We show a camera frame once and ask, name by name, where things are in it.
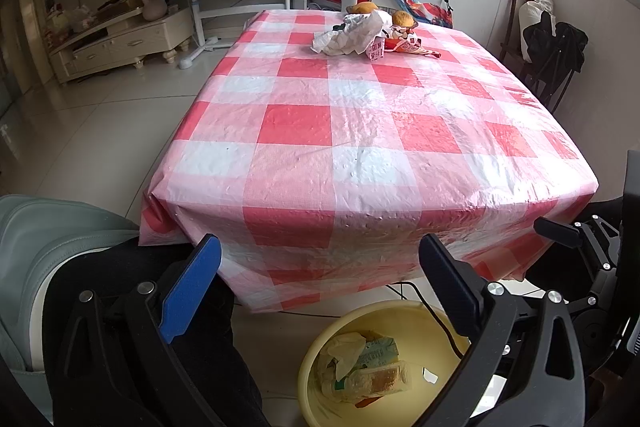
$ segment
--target black pants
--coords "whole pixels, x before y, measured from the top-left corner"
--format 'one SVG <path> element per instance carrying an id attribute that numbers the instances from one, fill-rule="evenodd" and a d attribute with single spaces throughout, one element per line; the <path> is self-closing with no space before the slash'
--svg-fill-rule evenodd
<path id="1" fill-rule="evenodd" d="M 589 203 L 575 220 L 586 221 L 593 214 L 620 229 L 622 198 Z M 580 253 L 558 243 L 551 245 L 527 270 L 527 280 L 543 290 L 558 290 L 568 301 L 583 298 L 591 288 L 589 272 Z"/>
<path id="2" fill-rule="evenodd" d="M 67 319 L 81 291 L 91 289 L 103 299 L 129 293 L 142 281 L 158 281 L 169 265 L 183 261 L 192 250 L 191 245 L 139 247 L 138 240 L 132 239 L 63 265 L 47 289 L 42 318 L 49 386 L 54 382 Z M 186 333 L 175 337 L 171 346 L 226 427 L 268 427 L 260 392 L 233 345 L 233 307 L 233 292 L 216 276 Z"/>

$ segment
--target wooden chair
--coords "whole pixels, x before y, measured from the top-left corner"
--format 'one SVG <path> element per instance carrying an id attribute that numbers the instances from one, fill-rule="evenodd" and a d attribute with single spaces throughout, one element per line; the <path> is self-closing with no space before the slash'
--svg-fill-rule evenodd
<path id="1" fill-rule="evenodd" d="M 535 0 L 524 0 L 524 2 L 535 1 Z M 527 62 L 524 58 L 522 58 L 522 51 L 520 48 L 520 36 L 518 36 L 518 44 L 516 46 L 510 46 L 509 42 L 511 41 L 511 32 L 513 31 L 513 20 L 516 16 L 516 5 L 518 0 L 511 0 L 511 12 L 509 13 L 509 23 L 507 24 L 507 33 L 504 36 L 504 41 L 500 44 L 502 50 L 500 51 L 500 57 L 498 60 L 504 64 L 504 59 L 507 54 L 513 57 L 520 65 L 520 73 L 517 75 L 522 83 L 524 83 L 527 75 L 530 74 L 533 76 L 535 73 L 533 69 L 533 65 L 530 62 Z"/>

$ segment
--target plastic tablecloth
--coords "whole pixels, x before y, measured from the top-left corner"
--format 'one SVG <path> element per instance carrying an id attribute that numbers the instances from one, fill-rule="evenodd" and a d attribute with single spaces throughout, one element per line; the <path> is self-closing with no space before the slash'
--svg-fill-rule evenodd
<path id="1" fill-rule="evenodd" d="M 437 233 L 487 279 L 522 277 L 596 178 L 558 122 L 464 33 L 420 24 L 441 58 L 317 55 L 339 13 L 258 15 L 206 82 L 143 201 L 140 242 L 213 233 L 254 311 L 420 277 Z"/>

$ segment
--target blue gripper pad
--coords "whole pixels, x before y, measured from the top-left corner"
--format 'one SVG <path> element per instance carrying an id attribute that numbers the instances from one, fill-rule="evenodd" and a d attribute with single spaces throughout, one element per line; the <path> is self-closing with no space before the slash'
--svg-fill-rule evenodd
<path id="1" fill-rule="evenodd" d="M 204 294 L 218 272 L 221 259 L 220 241 L 215 235 L 207 233 L 187 260 L 187 266 L 174 287 L 162 301 L 159 330 L 167 344 L 189 327 Z"/>

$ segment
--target drawer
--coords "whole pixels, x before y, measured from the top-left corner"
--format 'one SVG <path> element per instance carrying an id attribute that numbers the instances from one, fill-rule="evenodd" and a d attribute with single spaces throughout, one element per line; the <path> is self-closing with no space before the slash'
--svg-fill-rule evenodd
<path id="1" fill-rule="evenodd" d="M 164 25 L 156 24 L 110 39 L 109 48 L 113 60 L 143 57 L 169 49 L 164 34 Z"/>
<path id="2" fill-rule="evenodd" d="M 111 62 L 109 48 L 106 42 L 101 42 L 74 52 L 72 64 L 75 65 L 76 71 L 80 72 L 103 66 L 109 62 Z"/>

